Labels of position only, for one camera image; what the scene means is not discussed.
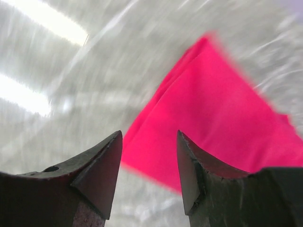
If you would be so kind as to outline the red t shirt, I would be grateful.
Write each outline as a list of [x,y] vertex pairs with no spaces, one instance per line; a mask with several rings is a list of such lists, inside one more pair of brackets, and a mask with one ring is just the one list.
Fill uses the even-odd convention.
[[130,126],[123,165],[180,192],[178,131],[247,172],[303,164],[288,116],[254,91],[209,35],[184,53]]

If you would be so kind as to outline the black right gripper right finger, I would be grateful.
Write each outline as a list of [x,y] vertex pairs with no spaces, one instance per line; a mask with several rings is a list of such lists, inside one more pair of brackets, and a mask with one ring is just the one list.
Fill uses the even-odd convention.
[[250,174],[177,133],[185,214],[192,227],[300,227],[303,170],[269,167]]

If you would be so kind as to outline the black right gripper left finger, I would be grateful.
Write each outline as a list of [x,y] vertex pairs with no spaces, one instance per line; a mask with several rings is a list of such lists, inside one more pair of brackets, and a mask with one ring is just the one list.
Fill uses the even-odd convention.
[[1,226],[104,226],[111,214],[122,140],[121,131],[116,131],[42,172],[1,173]]

